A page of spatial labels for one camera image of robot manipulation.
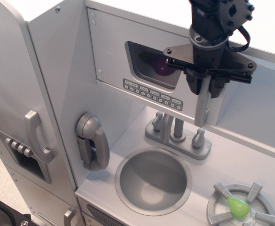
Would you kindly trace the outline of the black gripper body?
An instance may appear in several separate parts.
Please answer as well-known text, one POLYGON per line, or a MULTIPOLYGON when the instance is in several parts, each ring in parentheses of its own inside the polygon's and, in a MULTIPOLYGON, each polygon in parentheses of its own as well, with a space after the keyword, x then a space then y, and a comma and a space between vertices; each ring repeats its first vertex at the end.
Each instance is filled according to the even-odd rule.
POLYGON ((231 51, 228 46, 200 48, 192 43, 164 49, 168 67, 194 72, 195 77, 224 76, 227 80, 251 83, 257 64, 231 51))

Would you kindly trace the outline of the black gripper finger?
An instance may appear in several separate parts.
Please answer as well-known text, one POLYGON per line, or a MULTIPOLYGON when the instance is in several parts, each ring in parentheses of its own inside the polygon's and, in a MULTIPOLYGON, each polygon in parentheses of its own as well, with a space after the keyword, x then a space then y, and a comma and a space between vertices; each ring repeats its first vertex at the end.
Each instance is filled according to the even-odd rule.
POLYGON ((186 80, 192 93, 199 95, 201 91, 203 75, 193 70, 185 70, 186 80))
POLYGON ((212 77, 209 86, 209 92, 211 94, 211 98, 218 98, 221 94, 223 88, 226 83, 230 82, 229 77, 216 76, 212 77))

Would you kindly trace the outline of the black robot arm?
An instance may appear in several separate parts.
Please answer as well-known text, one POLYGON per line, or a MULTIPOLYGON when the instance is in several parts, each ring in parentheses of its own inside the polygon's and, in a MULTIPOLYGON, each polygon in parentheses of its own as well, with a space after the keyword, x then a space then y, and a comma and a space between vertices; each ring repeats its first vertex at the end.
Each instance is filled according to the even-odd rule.
POLYGON ((190 4, 190 43, 167 47, 166 65, 183 71, 196 95, 207 77, 211 98, 218 98, 230 81, 251 83, 257 65, 241 52, 250 45, 243 24, 252 20, 255 7, 247 0, 192 0, 190 4))

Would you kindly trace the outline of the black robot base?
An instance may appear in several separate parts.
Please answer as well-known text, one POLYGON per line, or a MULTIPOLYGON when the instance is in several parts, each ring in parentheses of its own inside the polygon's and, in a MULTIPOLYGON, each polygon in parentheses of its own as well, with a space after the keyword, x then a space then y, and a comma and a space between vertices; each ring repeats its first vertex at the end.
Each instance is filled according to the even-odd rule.
POLYGON ((30 214, 21 214, 0 201, 0 226, 34 226, 30 214))

